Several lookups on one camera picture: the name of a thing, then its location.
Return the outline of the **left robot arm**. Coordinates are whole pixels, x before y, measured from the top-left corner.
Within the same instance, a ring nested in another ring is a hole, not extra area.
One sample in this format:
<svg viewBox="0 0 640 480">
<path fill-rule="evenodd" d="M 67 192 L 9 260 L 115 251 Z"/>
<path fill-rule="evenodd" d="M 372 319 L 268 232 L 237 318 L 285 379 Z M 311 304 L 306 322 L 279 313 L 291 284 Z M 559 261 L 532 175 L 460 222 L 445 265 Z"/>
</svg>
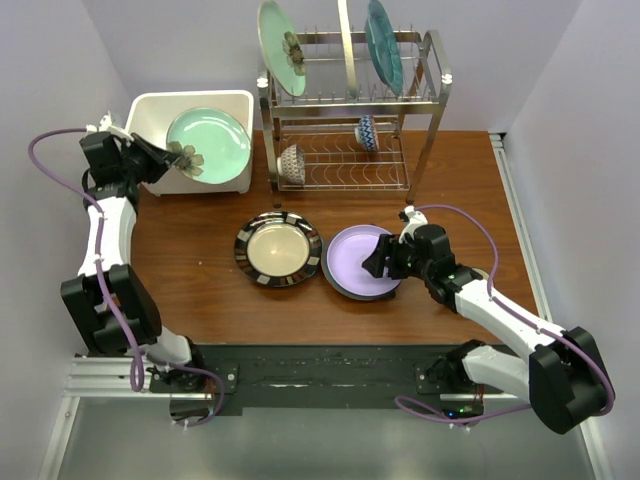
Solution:
<svg viewBox="0 0 640 480">
<path fill-rule="evenodd" d="M 80 146 L 89 164 L 80 190 L 89 239 L 77 276 L 60 287 L 61 298 L 90 353 L 149 355 L 175 365 L 173 382 L 196 392 L 207 380 L 201 352 L 192 340 L 163 326 L 131 262 L 139 186 L 157 182 L 179 157 L 136 133 L 129 139 L 91 133 Z"/>
</svg>

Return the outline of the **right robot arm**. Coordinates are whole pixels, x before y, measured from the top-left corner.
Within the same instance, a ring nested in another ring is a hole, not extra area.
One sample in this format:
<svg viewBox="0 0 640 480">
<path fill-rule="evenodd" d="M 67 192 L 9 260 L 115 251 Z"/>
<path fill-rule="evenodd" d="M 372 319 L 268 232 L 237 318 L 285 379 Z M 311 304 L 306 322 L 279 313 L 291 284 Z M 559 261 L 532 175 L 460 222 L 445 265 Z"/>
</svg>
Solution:
<svg viewBox="0 0 640 480">
<path fill-rule="evenodd" d="M 374 278 L 422 280 L 436 302 L 509 348 L 504 354 L 471 340 L 449 352 L 435 371 L 452 390 L 487 385 L 511 394 L 558 434 L 611 411 L 615 393 L 593 336 L 542 320 L 493 290 L 477 271 L 456 261 L 441 226 L 380 235 L 362 266 Z"/>
</svg>

